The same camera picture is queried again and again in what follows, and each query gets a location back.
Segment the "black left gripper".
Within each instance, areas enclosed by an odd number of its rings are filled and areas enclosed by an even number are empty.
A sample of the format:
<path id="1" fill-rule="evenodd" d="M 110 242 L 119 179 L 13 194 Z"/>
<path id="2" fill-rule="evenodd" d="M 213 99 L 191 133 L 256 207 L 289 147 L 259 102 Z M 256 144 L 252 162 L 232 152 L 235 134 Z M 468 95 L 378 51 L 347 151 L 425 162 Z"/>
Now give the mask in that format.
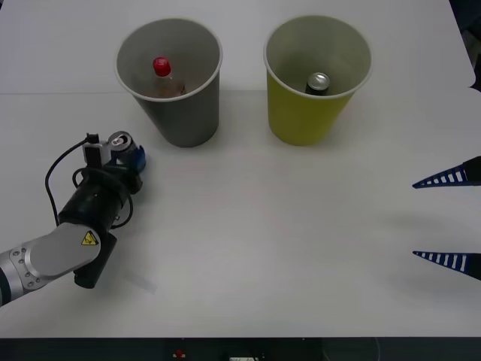
<path id="1" fill-rule="evenodd" d="M 147 164 L 146 152 L 138 145 L 132 155 L 132 168 L 124 165 L 87 166 L 83 169 L 83 194 L 131 196 L 143 186 L 140 174 Z"/>

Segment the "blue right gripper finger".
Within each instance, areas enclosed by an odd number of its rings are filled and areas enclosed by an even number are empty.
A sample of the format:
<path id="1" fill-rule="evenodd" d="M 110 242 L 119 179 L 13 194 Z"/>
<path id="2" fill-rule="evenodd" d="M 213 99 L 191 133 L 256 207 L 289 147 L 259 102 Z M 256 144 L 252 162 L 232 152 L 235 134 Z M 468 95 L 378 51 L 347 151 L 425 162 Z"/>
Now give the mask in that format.
<path id="1" fill-rule="evenodd" d="M 469 159 L 456 167 L 433 174 L 413 184 L 413 188 L 479 187 L 480 156 Z"/>
<path id="2" fill-rule="evenodd" d="M 415 250 L 412 254 L 478 281 L 481 280 L 480 253 L 435 253 Z"/>

